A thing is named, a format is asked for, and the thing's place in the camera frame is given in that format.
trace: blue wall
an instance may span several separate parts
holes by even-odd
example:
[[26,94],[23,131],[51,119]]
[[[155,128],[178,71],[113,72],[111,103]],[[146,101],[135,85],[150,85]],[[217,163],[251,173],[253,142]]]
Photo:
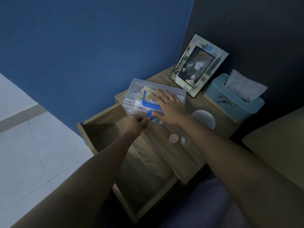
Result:
[[177,62],[194,0],[0,0],[0,73],[77,132]]

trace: white floor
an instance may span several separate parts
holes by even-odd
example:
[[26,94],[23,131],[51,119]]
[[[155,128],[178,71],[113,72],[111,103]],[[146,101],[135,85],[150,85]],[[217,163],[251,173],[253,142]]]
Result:
[[92,156],[49,112],[0,133],[0,228],[12,226]]

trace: pink lid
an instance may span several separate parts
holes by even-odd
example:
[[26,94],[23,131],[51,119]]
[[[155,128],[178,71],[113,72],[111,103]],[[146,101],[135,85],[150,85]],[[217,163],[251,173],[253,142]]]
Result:
[[176,134],[171,134],[169,137],[170,142],[172,143],[177,143],[178,141],[178,136]]

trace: tissue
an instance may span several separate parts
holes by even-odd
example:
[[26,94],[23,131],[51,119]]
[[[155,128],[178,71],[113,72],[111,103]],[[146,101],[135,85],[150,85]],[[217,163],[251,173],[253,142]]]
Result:
[[235,69],[231,71],[225,86],[246,102],[256,99],[268,88],[260,83],[244,77]]

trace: hand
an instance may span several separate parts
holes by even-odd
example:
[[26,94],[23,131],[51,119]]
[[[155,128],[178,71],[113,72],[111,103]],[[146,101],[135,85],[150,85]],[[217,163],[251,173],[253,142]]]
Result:
[[150,117],[143,118],[142,116],[136,114],[127,116],[123,132],[134,135],[134,138],[136,139],[141,134],[141,131],[148,126],[147,123],[150,121],[150,119]]
[[183,104],[180,102],[176,95],[170,94],[166,89],[164,89],[165,95],[159,88],[157,88],[156,91],[158,92],[159,97],[155,94],[152,94],[152,96],[162,108],[164,115],[158,112],[153,112],[152,115],[168,124],[175,126],[179,125],[181,120],[183,120],[183,117],[188,115]]

